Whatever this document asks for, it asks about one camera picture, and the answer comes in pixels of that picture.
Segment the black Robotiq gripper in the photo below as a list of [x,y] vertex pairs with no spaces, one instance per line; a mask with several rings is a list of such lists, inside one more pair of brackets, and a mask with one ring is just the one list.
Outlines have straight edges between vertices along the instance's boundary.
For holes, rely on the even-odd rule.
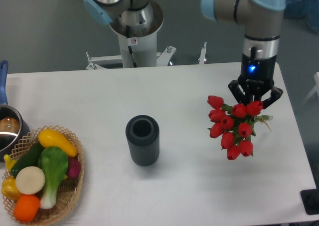
[[279,46],[279,36],[271,38],[244,37],[241,72],[238,80],[232,80],[228,88],[238,103],[263,101],[263,109],[281,98],[283,90],[274,86],[274,70]]

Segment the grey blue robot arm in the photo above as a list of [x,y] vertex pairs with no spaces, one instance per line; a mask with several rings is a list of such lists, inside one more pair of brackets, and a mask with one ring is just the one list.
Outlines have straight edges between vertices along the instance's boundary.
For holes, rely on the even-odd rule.
[[[165,66],[174,53],[157,52],[157,32],[163,11],[153,0],[83,0],[91,17],[117,34],[124,68]],[[201,0],[205,18],[245,27],[241,72],[228,85],[236,101],[263,100],[269,107],[282,96],[273,75],[286,3],[285,0]]]

